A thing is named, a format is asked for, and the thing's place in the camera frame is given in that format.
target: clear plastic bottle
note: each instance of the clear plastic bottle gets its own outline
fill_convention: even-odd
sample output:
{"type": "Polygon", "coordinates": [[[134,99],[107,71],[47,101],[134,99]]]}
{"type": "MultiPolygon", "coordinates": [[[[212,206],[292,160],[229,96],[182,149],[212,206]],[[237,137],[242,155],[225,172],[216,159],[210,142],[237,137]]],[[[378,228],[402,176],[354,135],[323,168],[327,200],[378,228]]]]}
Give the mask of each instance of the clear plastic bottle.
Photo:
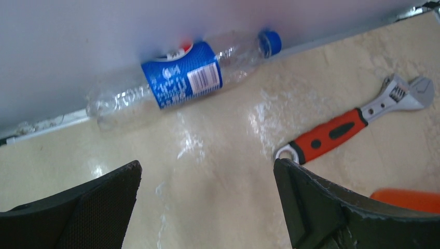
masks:
{"type": "Polygon", "coordinates": [[[88,95],[87,115],[97,118],[101,129],[111,129],[119,124],[108,120],[128,107],[143,103],[162,109],[242,82],[280,50],[280,36],[273,31],[230,32],[184,46],[112,76],[113,85],[97,85],[88,95]]]}

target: bottle label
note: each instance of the bottle label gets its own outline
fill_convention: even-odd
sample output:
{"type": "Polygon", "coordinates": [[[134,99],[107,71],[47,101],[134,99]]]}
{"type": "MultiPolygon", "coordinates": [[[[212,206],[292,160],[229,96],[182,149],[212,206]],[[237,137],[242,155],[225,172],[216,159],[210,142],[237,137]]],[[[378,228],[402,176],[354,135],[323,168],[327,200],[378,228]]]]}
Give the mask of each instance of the bottle label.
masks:
{"type": "Polygon", "coordinates": [[[159,107],[166,108],[223,86],[211,47],[200,42],[142,64],[159,107]]]}

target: orange plastic object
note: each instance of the orange plastic object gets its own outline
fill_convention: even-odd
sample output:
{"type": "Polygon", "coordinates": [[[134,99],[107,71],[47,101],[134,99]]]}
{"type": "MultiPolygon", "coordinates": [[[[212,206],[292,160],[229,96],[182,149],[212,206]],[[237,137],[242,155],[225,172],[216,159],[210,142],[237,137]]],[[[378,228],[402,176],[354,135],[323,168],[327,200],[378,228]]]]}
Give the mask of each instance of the orange plastic object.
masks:
{"type": "Polygon", "coordinates": [[[361,110],[356,108],[301,135],[294,140],[304,154],[304,162],[300,160],[300,164],[309,162],[338,147],[367,125],[361,110]]]}
{"type": "Polygon", "coordinates": [[[440,214],[440,193],[384,188],[370,198],[401,208],[440,214]]]}

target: red and black handle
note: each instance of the red and black handle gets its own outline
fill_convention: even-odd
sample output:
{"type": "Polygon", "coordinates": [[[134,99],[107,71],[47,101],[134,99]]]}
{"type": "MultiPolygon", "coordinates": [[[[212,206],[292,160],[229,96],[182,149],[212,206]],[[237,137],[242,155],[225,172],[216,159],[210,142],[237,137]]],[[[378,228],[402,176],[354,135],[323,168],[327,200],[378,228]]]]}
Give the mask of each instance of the red and black handle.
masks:
{"type": "Polygon", "coordinates": [[[289,144],[303,165],[343,144],[368,125],[359,108],[315,127],[289,144]]]}

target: beige floor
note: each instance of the beige floor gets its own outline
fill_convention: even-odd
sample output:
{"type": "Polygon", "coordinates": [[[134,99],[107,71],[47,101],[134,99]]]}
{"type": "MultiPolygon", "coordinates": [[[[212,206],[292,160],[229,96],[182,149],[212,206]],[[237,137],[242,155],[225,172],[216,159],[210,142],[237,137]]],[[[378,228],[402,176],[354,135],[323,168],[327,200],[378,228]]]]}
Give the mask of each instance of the beige floor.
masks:
{"type": "Polygon", "coordinates": [[[0,211],[137,159],[124,248],[290,248],[274,149],[372,100],[393,72],[432,78],[433,105],[388,114],[306,167],[363,195],[440,191],[439,40],[427,14],[269,63],[234,90],[146,113],[136,129],[101,133],[91,121],[1,147],[0,211]]]}

